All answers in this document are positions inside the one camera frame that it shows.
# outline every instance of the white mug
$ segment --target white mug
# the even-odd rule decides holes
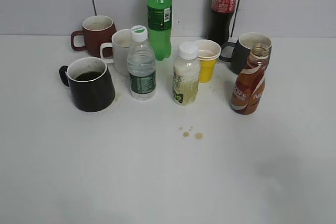
[[[103,59],[106,63],[114,63],[116,71],[123,75],[129,76],[127,69],[127,54],[131,45],[131,30],[123,29],[117,31],[112,36],[112,43],[102,43],[100,45],[100,58]],[[113,58],[106,59],[103,57],[103,50],[106,47],[113,48]]]

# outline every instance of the plastic bottle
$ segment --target plastic bottle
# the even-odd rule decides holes
[[[149,38],[157,60],[169,58],[173,0],[147,0]]]
[[[229,27],[237,0],[212,0],[208,39],[222,45],[229,39]]]
[[[148,42],[147,28],[131,28],[132,43],[127,55],[131,94],[140,101],[152,98],[156,91],[155,56]]]
[[[201,63],[198,46],[193,42],[183,42],[179,46],[178,57],[174,61],[173,95],[178,105],[188,105],[196,99]]]
[[[263,43],[253,46],[247,65],[240,72],[231,98],[231,108],[243,115],[256,111],[265,88],[265,67],[268,63],[269,47]]]

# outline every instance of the green soda bottle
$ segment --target green soda bottle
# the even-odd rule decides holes
[[[149,38],[155,57],[157,60],[169,58],[173,0],[147,0],[147,6]]]

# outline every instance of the paper cup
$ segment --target paper cup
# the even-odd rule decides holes
[[[201,39],[195,43],[198,45],[198,59],[201,61],[200,82],[208,82],[212,78],[222,49],[212,40]]]
[[[212,73],[214,72],[215,65],[218,59],[214,60],[200,60],[201,61],[201,73],[199,82],[208,82],[211,80]]]

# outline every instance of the dark gray mug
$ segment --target dark gray mug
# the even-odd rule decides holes
[[[219,59],[225,62],[231,62],[231,70],[239,74],[247,63],[247,58],[256,43],[264,43],[269,47],[269,57],[271,56],[272,41],[269,37],[259,33],[245,33],[239,36],[237,43],[225,42],[222,45],[222,51],[225,47],[234,47],[231,57],[220,56]]]

